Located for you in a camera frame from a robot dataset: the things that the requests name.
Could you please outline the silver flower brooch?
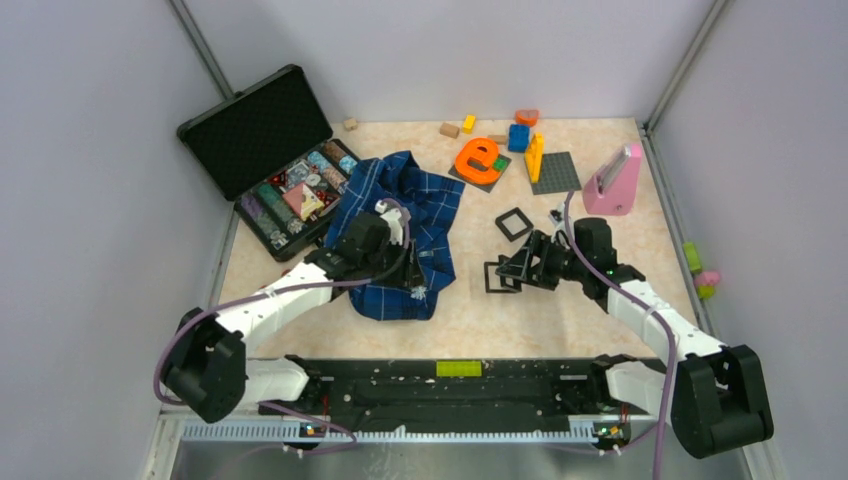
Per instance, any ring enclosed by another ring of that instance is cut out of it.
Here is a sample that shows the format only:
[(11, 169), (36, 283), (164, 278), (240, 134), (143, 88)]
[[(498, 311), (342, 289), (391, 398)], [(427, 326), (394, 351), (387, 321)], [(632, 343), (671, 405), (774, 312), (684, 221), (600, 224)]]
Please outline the silver flower brooch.
[(426, 285), (416, 285), (410, 289), (410, 297), (416, 301), (424, 301), (426, 299), (428, 287)]

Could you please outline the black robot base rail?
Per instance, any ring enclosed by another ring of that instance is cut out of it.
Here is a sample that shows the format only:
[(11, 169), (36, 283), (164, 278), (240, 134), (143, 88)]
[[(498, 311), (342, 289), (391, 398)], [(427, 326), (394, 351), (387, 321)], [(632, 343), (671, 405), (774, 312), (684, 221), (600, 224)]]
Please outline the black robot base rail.
[(602, 401), (590, 359), (485, 359), (480, 378), (439, 378), (438, 360), (297, 358), (310, 381), (295, 401), (259, 403), (262, 415), (296, 412), (285, 439), (361, 443), (529, 441), (626, 444), (634, 406)]

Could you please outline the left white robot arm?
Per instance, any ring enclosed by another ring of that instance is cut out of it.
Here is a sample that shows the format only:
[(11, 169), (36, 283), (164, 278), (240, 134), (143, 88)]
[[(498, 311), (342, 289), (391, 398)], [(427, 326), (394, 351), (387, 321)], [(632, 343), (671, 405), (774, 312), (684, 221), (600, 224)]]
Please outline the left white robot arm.
[(411, 216), (379, 202), (357, 214), (331, 246), (306, 255), (287, 274), (253, 295), (187, 313), (158, 360), (154, 393), (216, 423), (250, 404), (284, 401), (297, 413), (319, 404), (317, 382), (286, 358), (255, 352), (297, 317), (360, 286), (414, 279)]

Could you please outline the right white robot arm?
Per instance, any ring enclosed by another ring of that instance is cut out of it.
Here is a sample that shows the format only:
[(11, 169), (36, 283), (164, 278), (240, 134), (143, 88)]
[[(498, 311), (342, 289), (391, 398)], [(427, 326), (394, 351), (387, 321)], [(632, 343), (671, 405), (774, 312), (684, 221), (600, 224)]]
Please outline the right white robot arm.
[(534, 230), (516, 253), (499, 257), (496, 273), (547, 290), (562, 281), (578, 283), (663, 361), (660, 373), (626, 355), (599, 357), (600, 371), (586, 385), (594, 409), (612, 412), (628, 403), (649, 412), (698, 459), (774, 436), (756, 352), (707, 334), (663, 300), (638, 269), (619, 262), (606, 220), (579, 219), (553, 236)]

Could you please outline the blue plaid shirt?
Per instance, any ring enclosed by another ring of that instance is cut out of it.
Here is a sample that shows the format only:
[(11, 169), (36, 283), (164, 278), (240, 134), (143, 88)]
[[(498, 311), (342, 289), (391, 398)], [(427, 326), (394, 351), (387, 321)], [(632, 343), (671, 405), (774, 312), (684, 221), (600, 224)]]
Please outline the blue plaid shirt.
[(439, 292), (455, 279), (448, 233), (456, 218), (465, 185), (427, 172), (411, 152), (358, 162), (335, 209), (324, 245), (333, 247), (354, 217), (373, 213), (377, 202), (391, 199), (410, 214), (410, 246), (404, 266), (377, 284), (349, 291), (353, 308), (377, 321), (428, 320)]

